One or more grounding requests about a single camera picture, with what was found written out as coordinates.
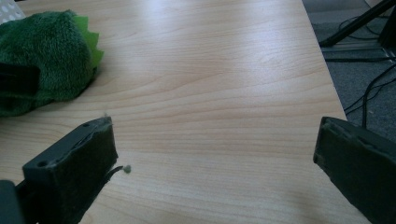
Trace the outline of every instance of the light wood surface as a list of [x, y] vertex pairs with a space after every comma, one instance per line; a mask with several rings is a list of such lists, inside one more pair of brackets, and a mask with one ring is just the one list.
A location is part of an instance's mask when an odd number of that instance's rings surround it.
[[81, 223], [368, 223], [313, 161], [345, 115], [298, 0], [28, 0], [72, 9], [105, 51], [76, 100], [0, 119], [0, 179], [79, 124], [113, 118], [117, 173]]

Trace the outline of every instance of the floor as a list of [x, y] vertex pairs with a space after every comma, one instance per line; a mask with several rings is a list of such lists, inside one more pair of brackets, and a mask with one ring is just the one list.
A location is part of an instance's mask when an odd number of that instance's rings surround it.
[[303, 0], [303, 3], [314, 24], [341, 22], [370, 8], [364, 0]]

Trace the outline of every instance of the wood grain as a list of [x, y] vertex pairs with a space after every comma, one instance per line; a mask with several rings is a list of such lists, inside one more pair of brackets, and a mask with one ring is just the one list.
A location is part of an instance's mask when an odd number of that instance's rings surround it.
[[301, 1], [19, 3], [100, 32], [76, 100], [0, 119], [0, 179], [80, 123], [114, 121], [116, 174], [82, 223], [368, 223], [312, 162], [322, 116], [345, 118]]

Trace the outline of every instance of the table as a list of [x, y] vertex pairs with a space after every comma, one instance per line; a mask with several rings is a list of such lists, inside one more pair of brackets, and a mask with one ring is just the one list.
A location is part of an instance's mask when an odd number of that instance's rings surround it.
[[76, 100], [0, 119], [0, 179], [79, 124], [113, 118], [117, 173], [81, 223], [368, 223], [312, 162], [344, 119], [301, 1], [19, 2], [73, 9], [101, 34]]

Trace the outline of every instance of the desk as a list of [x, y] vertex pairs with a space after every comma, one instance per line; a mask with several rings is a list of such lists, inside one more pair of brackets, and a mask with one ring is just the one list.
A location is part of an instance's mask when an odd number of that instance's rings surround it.
[[101, 34], [76, 100], [0, 119], [0, 179], [79, 124], [113, 118], [117, 173], [82, 223], [368, 223], [313, 162], [345, 118], [301, 1], [29, 0]]

